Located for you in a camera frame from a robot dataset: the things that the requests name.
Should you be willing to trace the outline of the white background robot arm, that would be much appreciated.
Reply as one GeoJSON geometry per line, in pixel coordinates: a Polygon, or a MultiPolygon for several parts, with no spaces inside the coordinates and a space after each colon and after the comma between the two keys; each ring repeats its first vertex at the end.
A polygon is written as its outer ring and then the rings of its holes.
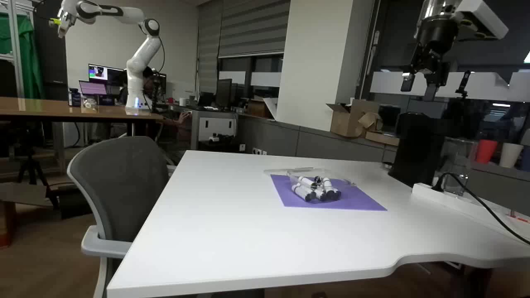
{"type": "Polygon", "coordinates": [[[128,111],[146,111],[149,108],[144,95],[144,70],[162,48],[161,23],[147,17],[142,8],[129,5],[98,4],[96,0],[61,0],[60,8],[48,23],[65,38],[78,22],[91,25],[98,18],[114,18],[119,23],[141,30],[142,42],[126,60],[126,103],[128,111]]]}

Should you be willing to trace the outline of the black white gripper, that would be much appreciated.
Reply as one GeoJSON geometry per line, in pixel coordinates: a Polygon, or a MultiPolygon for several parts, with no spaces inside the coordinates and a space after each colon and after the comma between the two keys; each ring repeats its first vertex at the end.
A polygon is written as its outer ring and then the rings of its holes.
{"type": "Polygon", "coordinates": [[[429,85],[444,86],[449,76],[449,63],[444,55],[451,50],[457,33],[459,27],[449,17],[424,18],[416,35],[417,47],[409,71],[422,73],[429,85]]]}

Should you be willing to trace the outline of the white robot arm foreground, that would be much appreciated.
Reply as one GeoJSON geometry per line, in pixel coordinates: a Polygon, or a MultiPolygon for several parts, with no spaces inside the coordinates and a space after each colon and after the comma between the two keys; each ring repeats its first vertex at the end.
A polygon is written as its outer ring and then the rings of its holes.
{"type": "Polygon", "coordinates": [[[455,42],[502,40],[507,33],[508,27],[485,0],[424,0],[404,81],[414,83],[416,75],[422,73],[429,86],[441,88],[449,76],[444,56],[455,42]]]}

